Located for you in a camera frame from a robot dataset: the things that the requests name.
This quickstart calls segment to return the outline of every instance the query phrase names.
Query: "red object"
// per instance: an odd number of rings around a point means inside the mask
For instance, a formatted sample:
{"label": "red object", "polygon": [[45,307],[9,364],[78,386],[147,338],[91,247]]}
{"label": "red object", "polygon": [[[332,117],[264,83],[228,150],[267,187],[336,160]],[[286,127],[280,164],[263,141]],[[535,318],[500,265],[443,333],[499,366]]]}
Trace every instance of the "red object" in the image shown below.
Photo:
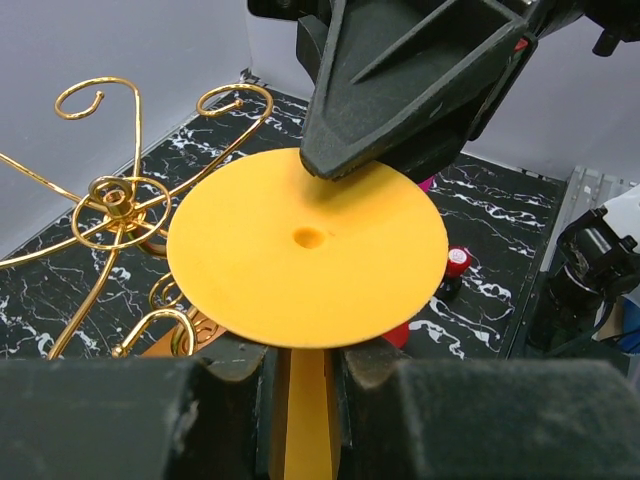
{"label": "red object", "polygon": [[519,52],[520,50],[524,50],[528,46],[529,46],[529,42],[527,41],[527,39],[521,38],[520,40],[518,40],[518,43],[516,44],[516,53]]}
{"label": "red object", "polygon": [[452,278],[461,277],[471,265],[471,254],[466,248],[451,247],[447,258],[447,270],[445,275]]}
{"label": "red object", "polygon": [[390,332],[385,333],[382,338],[396,348],[404,348],[409,341],[409,322],[405,322]]}

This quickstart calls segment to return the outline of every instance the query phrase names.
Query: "yellow disc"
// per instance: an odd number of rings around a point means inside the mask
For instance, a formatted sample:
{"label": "yellow disc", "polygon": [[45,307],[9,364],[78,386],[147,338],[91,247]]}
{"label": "yellow disc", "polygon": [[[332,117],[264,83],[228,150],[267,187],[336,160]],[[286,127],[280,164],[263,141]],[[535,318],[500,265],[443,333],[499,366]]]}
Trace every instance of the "yellow disc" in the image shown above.
{"label": "yellow disc", "polygon": [[325,181],[283,149],[200,182],[175,212],[167,256],[184,295],[227,330],[333,348],[416,314],[442,280],[447,234],[427,195],[392,168]]}

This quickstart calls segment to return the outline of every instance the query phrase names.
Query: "black marble tabletop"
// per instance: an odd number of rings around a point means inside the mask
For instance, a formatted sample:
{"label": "black marble tabletop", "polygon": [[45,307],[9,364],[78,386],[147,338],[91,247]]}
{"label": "black marble tabletop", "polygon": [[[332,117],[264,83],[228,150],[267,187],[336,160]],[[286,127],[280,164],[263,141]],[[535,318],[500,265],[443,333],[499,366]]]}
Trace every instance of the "black marble tabletop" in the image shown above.
{"label": "black marble tabletop", "polygon": [[[273,115],[229,161],[299,145],[306,102],[273,93]],[[238,95],[245,100],[242,110],[216,119],[199,117],[180,128],[145,156],[144,175],[174,186],[211,162],[264,109],[257,95]],[[465,155],[437,176],[429,195],[444,218],[450,242],[467,247],[473,265],[465,274],[458,298],[448,305],[432,300],[411,320],[409,353],[416,357],[479,358],[500,352],[532,285],[563,188],[560,182]],[[81,220],[86,228],[99,219]],[[70,236],[66,215],[15,255]],[[105,259],[102,252],[76,245],[48,258],[1,270],[0,357],[46,356],[97,280]],[[147,295],[166,272],[166,261],[135,249],[124,251],[64,356],[109,355],[110,348],[151,310]],[[144,351],[170,327],[169,321],[152,325],[134,353]]]}

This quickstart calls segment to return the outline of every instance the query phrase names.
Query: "white wall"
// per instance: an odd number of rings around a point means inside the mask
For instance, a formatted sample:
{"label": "white wall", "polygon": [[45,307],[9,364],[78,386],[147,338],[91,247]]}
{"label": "white wall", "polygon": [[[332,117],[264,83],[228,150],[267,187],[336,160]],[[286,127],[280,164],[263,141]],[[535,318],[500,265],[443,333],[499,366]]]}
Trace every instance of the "white wall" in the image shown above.
{"label": "white wall", "polygon": [[[247,12],[254,72],[309,98],[293,22]],[[640,180],[640,44],[591,53],[601,29],[581,19],[545,38],[483,136],[466,152],[556,178],[575,165]]]}
{"label": "white wall", "polygon": [[[73,192],[133,157],[133,97],[103,88],[98,112],[58,118],[56,97],[98,76],[138,85],[144,143],[195,110],[201,94],[236,81],[250,64],[244,2],[237,0],[20,0],[0,9],[0,151]],[[88,107],[95,89],[66,111]],[[0,258],[71,202],[0,163]]]}

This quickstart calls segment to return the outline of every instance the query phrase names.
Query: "gold mug rack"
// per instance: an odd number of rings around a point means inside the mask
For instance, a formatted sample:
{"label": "gold mug rack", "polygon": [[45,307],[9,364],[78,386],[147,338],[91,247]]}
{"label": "gold mug rack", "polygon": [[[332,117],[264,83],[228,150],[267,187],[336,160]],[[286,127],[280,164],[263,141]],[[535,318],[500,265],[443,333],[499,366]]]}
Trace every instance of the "gold mug rack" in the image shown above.
{"label": "gold mug rack", "polygon": [[[107,280],[109,279],[109,274],[113,270],[121,251],[126,248],[136,247],[145,254],[157,258],[166,258],[165,245],[153,243],[151,239],[154,236],[159,236],[166,240],[168,237],[168,232],[163,228],[163,226],[171,214],[172,200],[187,192],[192,186],[196,185],[220,166],[222,162],[229,157],[231,153],[233,153],[233,151],[235,151],[260,128],[273,111],[273,97],[265,88],[257,85],[244,83],[230,84],[215,88],[205,93],[200,97],[196,104],[198,114],[204,117],[215,118],[237,108],[241,108],[243,105],[242,100],[236,99],[230,104],[213,110],[205,109],[204,105],[210,99],[218,95],[234,91],[252,91],[262,95],[266,101],[266,108],[260,117],[255,120],[253,124],[238,138],[236,138],[236,140],[233,141],[217,158],[187,181],[169,189],[155,179],[142,176],[142,99],[138,87],[129,80],[119,77],[100,77],[80,82],[65,90],[57,98],[54,107],[56,114],[65,120],[79,120],[95,113],[104,99],[104,93],[102,91],[97,91],[93,103],[81,112],[67,113],[62,110],[62,104],[67,98],[80,90],[95,85],[109,83],[116,83],[129,87],[135,98],[135,155],[131,176],[98,177],[89,184],[87,195],[79,197],[41,177],[10,157],[0,153],[0,160],[4,163],[75,203],[71,216],[71,233],[73,236],[56,245],[44,248],[37,252],[9,258],[7,260],[0,260],[0,270],[17,267],[38,258],[60,252],[76,244],[109,252],[109,256],[98,280],[78,308],[75,315],[70,319],[62,333],[54,342],[53,347],[47,354],[48,359],[58,358],[69,344],[74,333],[80,328],[82,322],[89,314],[91,307],[95,304],[98,296],[104,289]],[[160,194],[150,200],[138,201],[137,191],[138,187],[142,184],[155,187]],[[155,206],[164,207],[162,214],[155,223],[149,223],[147,221],[147,213],[149,209]],[[80,213],[84,209],[91,209],[102,215],[102,220],[98,225],[81,231],[78,220]],[[105,244],[91,241],[91,238],[95,237],[96,234],[104,234],[107,232],[113,235],[113,243]],[[173,281],[170,273],[162,276],[155,283],[149,293],[151,312],[145,315],[135,325],[120,344],[113,347],[112,355],[114,357],[123,357],[128,355],[131,348],[144,331],[153,322],[160,318],[171,318],[178,322],[178,326],[173,330],[170,341],[170,349],[173,356],[191,355],[196,352],[200,346],[206,344],[215,336],[217,329],[215,323],[212,321],[205,321],[208,319],[203,318],[195,307],[190,307],[186,313],[177,308],[179,301],[183,298],[183,295],[179,292],[177,296],[173,297],[170,295],[172,289],[177,290],[177,285]]]}

